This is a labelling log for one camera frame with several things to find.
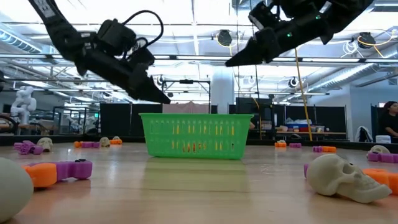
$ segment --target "orange toy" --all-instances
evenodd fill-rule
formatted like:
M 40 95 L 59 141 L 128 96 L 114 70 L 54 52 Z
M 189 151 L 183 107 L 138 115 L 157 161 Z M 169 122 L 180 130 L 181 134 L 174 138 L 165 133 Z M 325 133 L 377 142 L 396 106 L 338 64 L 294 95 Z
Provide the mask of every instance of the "orange toy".
M 392 190 L 393 195 L 398 195 L 398 173 L 384 169 L 364 169 L 363 172 L 379 184 L 387 185 Z
M 42 163 L 34 166 L 22 166 L 32 179 L 34 187 L 49 187 L 57 182 L 57 165 Z
M 74 147 L 81 147 L 82 144 L 83 142 L 78 142 L 78 141 L 73 143 Z
M 323 152 L 336 153 L 336 147 L 335 146 L 324 146 L 323 147 Z
M 275 142 L 275 147 L 286 147 L 285 142 Z
M 111 143 L 111 144 L 122 144 L 122 140 L 120 140 L 120 139 L 109 140 L 109 143 Z

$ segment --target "purple toy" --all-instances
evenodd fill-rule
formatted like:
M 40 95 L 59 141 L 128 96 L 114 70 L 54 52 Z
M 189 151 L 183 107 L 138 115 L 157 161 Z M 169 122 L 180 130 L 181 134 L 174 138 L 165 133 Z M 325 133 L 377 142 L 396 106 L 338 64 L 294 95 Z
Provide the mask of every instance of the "purple toy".
M 29 140 L 24 140 L 24 141 L 22 141 L 22 143 L 29 144 L 29 145 L 34 145 L 34 143 L 29 141 Z
M 313 152 L 323 152 L 323 147 L 322 146 L 313 146 L 312 151 Z
M 17 150 L 20 155 L 40 155 L 41 153 L 43 153 L 42 146 L 36 146 L 33 142 L 28 140 L 25 140 L 22 143 L 14 143 L 14 149 Z
M 20 149 L 22 149 L 22 146 L 23 146 L 23 145 L 24 145 L 24 144 L 21 143 L 21 142 L 15 142 L 15 143 L 14 143 L 14 149 L 17 150 L 17 151 L 20 151 Z
M 398 163 L 398 154 L 393 154 L 392 156 L 394 158 L 394 162 Z
M 378 152 L 371 152 L 368 154 L 368 161 L 378 162 L 381 160 L 380 154 Z
M 394 157 L 392 156 L 393 154 L 389 153 L 382 153 L 380 154 L 380 162 L 388 162 L 388 163 L 394 163 Z
M 308 164 L 304 164 L 304 177 L 307 178 Z
M 101 147 L 101 143 L 100 142 L 93 142 L 93 147 L 99 148 L 99 147 Z
M 49 163 L 53 163 L 57 166 L 57 181 L 61 181 L 70 177 L 83 180 L 91 177 L 93 172 L 93 163 L 85 159 L 77 159 L 74 162 L 65 161 Z M 36 164 L 40 163 L 29 164 L 28 166 L 34 166 Z
M 43 153 L 43 147 L 42 146 L 33 146 L 30 149 L 29 153 L 32 153 L 33 155 L 40 155 L 41 153 Z
M 301 143 L 290 143 L 289 147 L 301 148 Z
M 93 147 L 93 142 L 83 142 L 81 144 L 81 147 L 83 147 L 83 148 Z

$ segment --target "plastic skull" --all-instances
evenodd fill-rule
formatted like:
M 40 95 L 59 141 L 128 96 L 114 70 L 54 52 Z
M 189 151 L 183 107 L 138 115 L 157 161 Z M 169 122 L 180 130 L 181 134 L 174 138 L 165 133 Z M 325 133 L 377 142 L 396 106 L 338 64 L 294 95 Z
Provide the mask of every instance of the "plastic skull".
M 359 203 L 370 203 L 392 193 L 388 186 L 377 183 L 358 166 L 336 154 L 313 160 L 307 170 L 307 180 L 318 194 L 338 194 Z
M 37 145 L 42 146 L 44 152 L 50 152 L 52 150 L 52 140 L 50 138 L 41 138 L 37 142 Z
M 99 140 L 99 143 L 101 144 L 101 147 L 110 147 L 111 143 L 109 142 L 109 139 L 107 137 L 102 137 Z
M 384 146 L 380 146 L 380 145 L 375 145 L 371 148 L 371 150 L 369 150 L 369 152 L 366 154 L 366 157 L 368 157 L 369 153 L 390 153 L 390 150 L 388 150 L 386 147 Z

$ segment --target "white ball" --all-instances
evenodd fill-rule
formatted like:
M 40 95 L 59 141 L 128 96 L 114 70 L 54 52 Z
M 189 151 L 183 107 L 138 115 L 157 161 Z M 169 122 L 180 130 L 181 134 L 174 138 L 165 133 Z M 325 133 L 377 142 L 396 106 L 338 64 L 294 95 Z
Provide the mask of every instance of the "white ball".
M 28 173 L 19 164 L 0 157 L 0 223 L 18 214 L 32 194 Z

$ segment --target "green plastic basket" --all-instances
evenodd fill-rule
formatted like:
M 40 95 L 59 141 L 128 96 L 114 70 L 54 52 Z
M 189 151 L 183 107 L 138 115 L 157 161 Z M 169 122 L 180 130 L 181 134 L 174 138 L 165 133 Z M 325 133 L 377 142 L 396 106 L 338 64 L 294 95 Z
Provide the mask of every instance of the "green plastic basket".
M 141 113 L 148 153 L 157 157 L 240 159 L 251 114 Z

